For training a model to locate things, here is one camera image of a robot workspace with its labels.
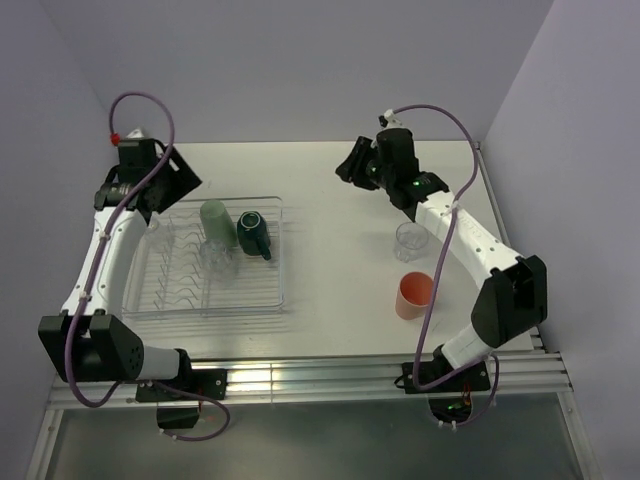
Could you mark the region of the light green plastic cup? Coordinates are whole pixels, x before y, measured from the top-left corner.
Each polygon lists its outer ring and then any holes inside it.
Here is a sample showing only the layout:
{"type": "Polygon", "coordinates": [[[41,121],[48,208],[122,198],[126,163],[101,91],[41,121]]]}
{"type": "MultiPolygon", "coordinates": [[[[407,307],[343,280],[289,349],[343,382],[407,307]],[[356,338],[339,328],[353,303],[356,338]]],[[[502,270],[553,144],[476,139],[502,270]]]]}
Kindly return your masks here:
{"type": "Polygon", "coordinates": [[[199,216],[207,240],[220,241],[229,248],[238,245],[236,226],[222,201],[205,201],[200,207],[199,216]]]}

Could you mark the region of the large clear glass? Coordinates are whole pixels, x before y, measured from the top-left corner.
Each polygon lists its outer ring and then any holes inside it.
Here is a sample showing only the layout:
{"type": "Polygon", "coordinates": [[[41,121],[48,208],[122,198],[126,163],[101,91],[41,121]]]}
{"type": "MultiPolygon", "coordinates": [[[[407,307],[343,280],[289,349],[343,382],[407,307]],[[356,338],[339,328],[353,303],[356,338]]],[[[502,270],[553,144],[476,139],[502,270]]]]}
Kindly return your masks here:
{"type": "Polygon", "coordinates": [[[238,258],[232,248],[220,241],[205,240],[199,247],[206,277],[219,286],[230,287],[236,279],[238,258]]]}
{"type": "Polygon", "coordinates": [[[409,263],[424,258],[428,253],[429,232],[421,225],[405,222],[395,232],[394,256],[409,263]]]}

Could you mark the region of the dark green ceramic mug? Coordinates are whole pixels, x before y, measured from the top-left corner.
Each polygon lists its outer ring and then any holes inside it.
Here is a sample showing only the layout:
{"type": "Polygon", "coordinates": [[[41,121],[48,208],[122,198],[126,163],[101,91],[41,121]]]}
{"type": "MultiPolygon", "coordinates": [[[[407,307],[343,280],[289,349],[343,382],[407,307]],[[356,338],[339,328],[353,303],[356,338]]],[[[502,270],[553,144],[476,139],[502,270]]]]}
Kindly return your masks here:
{"type": "Polygon", "coordinates": [[[264,217],[257,211],[243,212],[236,225],[238,243],[250,257],[261,257],[270,261],[271,240],[264,217]]]}

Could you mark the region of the orange plastic cup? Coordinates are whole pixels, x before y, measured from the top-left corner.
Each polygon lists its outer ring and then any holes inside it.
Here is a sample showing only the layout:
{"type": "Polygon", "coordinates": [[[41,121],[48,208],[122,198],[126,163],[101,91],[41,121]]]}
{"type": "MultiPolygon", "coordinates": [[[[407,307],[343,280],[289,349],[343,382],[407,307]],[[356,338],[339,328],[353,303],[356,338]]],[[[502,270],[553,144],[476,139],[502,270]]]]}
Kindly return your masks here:
{"type": "Polygon", "coordinates": [[[423,316],[430,305],[433,279],[423,272],[409,272],[399,282],[395,312],[403,320],[423,316]]]}

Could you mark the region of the small clear glass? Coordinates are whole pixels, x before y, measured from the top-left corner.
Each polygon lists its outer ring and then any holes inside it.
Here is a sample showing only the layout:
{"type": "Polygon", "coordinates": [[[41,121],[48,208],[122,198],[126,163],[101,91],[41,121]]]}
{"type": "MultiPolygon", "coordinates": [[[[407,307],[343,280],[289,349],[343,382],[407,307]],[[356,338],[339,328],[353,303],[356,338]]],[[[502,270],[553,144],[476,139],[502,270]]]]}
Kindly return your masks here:
{"type": "Polygon", "coordinates": [[[174,233],[169,225],[152,219],[145,231],[144,239],[150,251],[167,254],[174,244],[174,233]]]}

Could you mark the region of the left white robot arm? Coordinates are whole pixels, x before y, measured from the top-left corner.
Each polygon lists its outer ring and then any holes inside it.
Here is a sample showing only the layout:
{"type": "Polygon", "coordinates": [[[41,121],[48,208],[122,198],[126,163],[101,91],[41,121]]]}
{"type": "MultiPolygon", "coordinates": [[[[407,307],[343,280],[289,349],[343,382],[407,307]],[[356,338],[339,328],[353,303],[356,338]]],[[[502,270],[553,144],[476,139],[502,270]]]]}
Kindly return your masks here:
{"type": "Polygon", "coordinates": [[[122,314],[129,271],[152,215],[201,181],[158,139],[125,139],[117,152],[118,164],[94,197],[93,233],[79,277],[60,312],[41,319],[38,336],[63,381],[159,381],[170,398],[183,399],[195,386],[187,352],[146,345],[122,314]]]}

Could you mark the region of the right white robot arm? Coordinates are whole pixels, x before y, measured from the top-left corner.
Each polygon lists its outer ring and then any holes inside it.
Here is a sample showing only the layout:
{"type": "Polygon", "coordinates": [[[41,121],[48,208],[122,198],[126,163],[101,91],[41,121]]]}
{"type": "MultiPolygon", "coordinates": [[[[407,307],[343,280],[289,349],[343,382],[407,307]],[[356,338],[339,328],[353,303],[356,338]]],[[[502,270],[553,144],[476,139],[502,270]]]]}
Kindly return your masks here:
{"type": "Polygon", "coordinates": [[[336,173],[358,188],[384,190],[394,207],[442,242],[479,289],[469,324],[442,345],[444,358],[433,365],[438,386],[457,388],[472,362],[546,320],[545,263],[506,246],[459,205],[437,174],[421,170],[410,130],[359,137],[336,173]]]}

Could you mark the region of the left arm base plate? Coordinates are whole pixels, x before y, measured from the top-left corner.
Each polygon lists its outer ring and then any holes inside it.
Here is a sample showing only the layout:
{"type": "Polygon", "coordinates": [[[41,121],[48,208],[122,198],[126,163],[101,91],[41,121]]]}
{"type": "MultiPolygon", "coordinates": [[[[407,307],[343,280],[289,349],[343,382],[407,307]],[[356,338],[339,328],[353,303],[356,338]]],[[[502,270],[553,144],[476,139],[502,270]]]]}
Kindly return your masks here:
{"type": "Polygon", "coordinates": [[[223,400],[227,386],[226,369],[196,369],[186,380],[161,380],[161,383],[181,393],[172,393],[153,384],[137,387],[135,401],[138,403],[163,403],[190,401],[191,395],[199,395],[215,400],[223,400]]]}

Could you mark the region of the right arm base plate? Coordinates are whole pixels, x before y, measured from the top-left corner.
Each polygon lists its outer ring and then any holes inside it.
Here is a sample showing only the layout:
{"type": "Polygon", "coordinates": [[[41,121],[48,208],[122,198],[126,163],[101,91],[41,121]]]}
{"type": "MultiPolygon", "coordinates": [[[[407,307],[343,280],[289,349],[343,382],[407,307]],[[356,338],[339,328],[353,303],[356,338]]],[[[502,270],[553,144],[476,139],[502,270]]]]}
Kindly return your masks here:
{"type": "MultiPolygon", "coordinates": [[[[444,359],[433,359],[420,363],[418,383],[431,385],[427,393],[485,392],[492,387],[485,362],[476,363],[465,370],[457,371],[444,359]]],[[[413,383],[413,363],[401,364],[401,374],[394,380],[394,386],[405,394],[420,394],[413,383]]]]}

